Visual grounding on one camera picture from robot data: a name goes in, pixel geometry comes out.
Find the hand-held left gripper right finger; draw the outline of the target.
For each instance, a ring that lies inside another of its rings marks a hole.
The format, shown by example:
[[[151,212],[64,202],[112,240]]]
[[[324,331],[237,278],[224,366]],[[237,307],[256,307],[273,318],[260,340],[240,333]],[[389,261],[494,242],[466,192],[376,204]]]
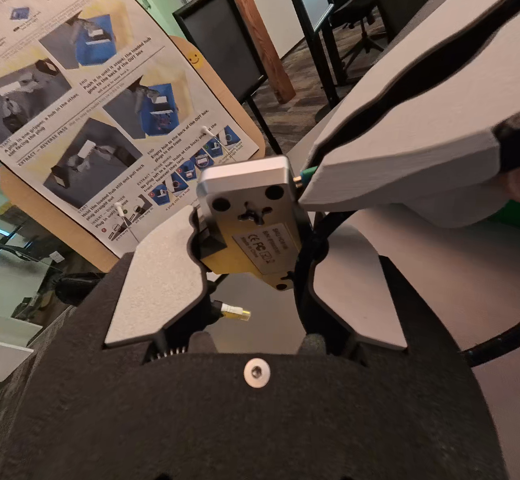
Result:
[[[297,312],[326,349],[367,343],[406,349],[380,256],[348,223],[353,212],[315,216],[297,257]]]

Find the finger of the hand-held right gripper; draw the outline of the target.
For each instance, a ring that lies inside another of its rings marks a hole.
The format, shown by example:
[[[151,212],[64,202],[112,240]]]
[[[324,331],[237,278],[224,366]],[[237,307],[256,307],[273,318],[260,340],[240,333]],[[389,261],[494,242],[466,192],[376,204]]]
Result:
[[[450,78],[518,13],[519,0],[429,0],[334,112],[309,152],[309,166]]]
[[[510,200],[491,128],[516,113],[519,36],[494,36],[450,79],[327,154],[299,204],[316,212],[404,204],[439,227],[477,223]]]

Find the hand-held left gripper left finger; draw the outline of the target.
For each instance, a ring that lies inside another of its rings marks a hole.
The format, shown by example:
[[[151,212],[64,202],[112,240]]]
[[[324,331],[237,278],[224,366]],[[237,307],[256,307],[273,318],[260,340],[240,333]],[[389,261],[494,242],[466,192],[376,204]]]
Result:
[[[151,341],[169,347],[165,329],[207,295],[206,270],[192,245],[199,233],[195,208],[183,208],[137,246],[105,345]]]

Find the silver port hub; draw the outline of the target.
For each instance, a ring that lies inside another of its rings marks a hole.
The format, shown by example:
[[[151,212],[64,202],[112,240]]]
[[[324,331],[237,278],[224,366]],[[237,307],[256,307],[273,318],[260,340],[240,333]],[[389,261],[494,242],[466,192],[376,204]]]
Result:
[[[277,291],[293,288],[311,225],[297,203],[288,157],[209,166],[196,192],[204,222],[201,260],[208,269],[218,275],[250,273]]]

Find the instruction sheet on stand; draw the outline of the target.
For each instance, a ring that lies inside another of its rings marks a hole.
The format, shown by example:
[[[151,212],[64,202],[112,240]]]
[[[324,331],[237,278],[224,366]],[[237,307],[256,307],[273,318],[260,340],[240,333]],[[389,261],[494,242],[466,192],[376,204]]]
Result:
[[[258,146],[258,151],[252,158],[264,158],[266,143],[261,130],[203,56],[201,56],[201,59],[201,65],[195,68],[196,72],[216,95],[220,103],[228,110],[237,125]],[[14,205],[100,271],[110,271],[119,261],[119,257],[107,249],[90,232],[86,231],[48,199],[32,189],[4,165],[1,166],[1,190]]]

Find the printed instruction sheet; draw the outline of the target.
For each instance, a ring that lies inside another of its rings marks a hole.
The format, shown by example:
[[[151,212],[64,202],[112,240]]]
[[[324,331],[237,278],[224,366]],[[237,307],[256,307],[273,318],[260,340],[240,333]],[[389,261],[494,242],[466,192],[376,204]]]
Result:
[[[115,257],[264,156],[228,95],[136,0],[1,0],[1,165]]]

